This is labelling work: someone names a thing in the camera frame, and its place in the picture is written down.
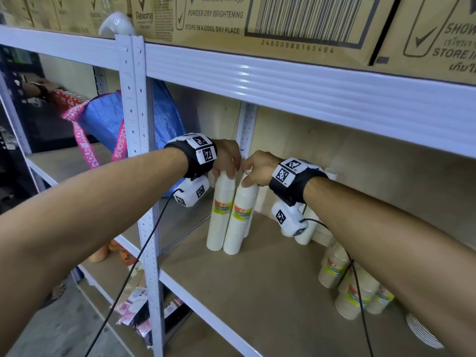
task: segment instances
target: checkmark symbol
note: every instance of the checkmark symbol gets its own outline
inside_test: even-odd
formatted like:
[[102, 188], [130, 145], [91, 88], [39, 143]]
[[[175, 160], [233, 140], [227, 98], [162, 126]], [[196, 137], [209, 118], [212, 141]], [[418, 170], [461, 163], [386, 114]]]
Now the checkmark symbol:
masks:
[[146, 2], [146, 0], [142, 0], [142, 1], [139, 0], [139, 5], [140, 5], [140, 8], [142, 9], [142, 11], [144, 11], [144, 3], [145, 2]]
[[415, 44], [416, 44], [416, 47], [419, 47], [423, 41], [425, 41], [428, 36], [430, 36], [431, 34], [433, 34], [433, 31], [435, 31], [437, 28], [434, 28], [433, 30], [431, 30], [429, 33], [427, 33], [426, 35], [422, 36], [422, 37], [415, 37]]

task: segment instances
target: metal shelving unit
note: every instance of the metal shelving unit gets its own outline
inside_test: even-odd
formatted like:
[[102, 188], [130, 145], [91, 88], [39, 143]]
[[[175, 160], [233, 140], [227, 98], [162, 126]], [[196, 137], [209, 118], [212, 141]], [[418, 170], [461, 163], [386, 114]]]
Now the metal shelving unit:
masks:
[[[155, 145], [152, 77], [241, 100], [236, 140], [244, 157], [250, 150], [256, 105], [476, 157], [476, 89], [470, 86], [145, 44], [140, 36], [110, 40], [0, 26], [0, 44], [118, 70], [131, 156]], [[2, 78], [0, 87], [34, 178], [55, 185], [88, 169], [78, 148], [31, 154], [22, 142], [21, 125]], [[94, 147], [102, 163], [110, 161], [104, 146]], [[303, 247], [279, 238], [276, 223], [256, 215], [242, 253], [230, 257], [206, 249], [212, 194], [209, 191], [194, 208], [170, 203], [141, 258], [152, 321], [151, 355], [316, 356], [366, 351], [360, 321], [342, 320], [316, 281], [324, 253], [317, 244]], [[117, 240], [137, 255], [163, 205], [159, 201]], [[125, 267], [111, 258], [104, 264], [84, 262], [80, 268], [99, 292], [86, 281], [79, 288], [104, 316]], [[165, 348], [161, 283], [196, 313]], [[392, 306], [384, 318], [370, 318], [376, 355], [447, 355], [417, 341], [399, 313]], [[133, 356], [147, 355], [120, 330], [113, 330]]]

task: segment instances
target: black wrist strap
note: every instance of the black wrist strap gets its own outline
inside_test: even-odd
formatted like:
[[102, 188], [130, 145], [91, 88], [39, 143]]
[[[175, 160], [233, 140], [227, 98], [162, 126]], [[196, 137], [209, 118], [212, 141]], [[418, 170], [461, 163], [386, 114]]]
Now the black wrist strap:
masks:
[[314, 177], [327, 178], [322, 168], [302, 159], [290, 158], [279, 163], [269, 188], [286, 204], [305, 203], [304, 187]]
[[195, 179], [201, 177], [213, 168], [217, 158], [215, 143], [203, 134], [189, 133], [176, 137], [165, 148], [176, 148], [183, 151], [188, 160], [188, 170], [185, 178]]

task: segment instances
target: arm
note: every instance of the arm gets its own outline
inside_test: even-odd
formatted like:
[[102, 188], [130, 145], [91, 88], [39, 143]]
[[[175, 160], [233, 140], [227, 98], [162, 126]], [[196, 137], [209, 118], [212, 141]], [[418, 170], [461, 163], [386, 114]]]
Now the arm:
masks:
[[[256, 152], [253, 181], [268, 185], [282, 159]], [[326, 178], [304, 189], [309, 207], [349, 254], [457, 355], [476, 351], [476, 253], [403, 210]]]
[[[214, 168], [233, 175], [241, 160], [238, 145], [215, 143]], [[0, 278], [8, 286], [0, 303], [9, 306], [0, 326], [0, 355], [53, 286], [134, 224], [187, 168], [181, 150], [153, 151], [82, 173], [0, 216]]]

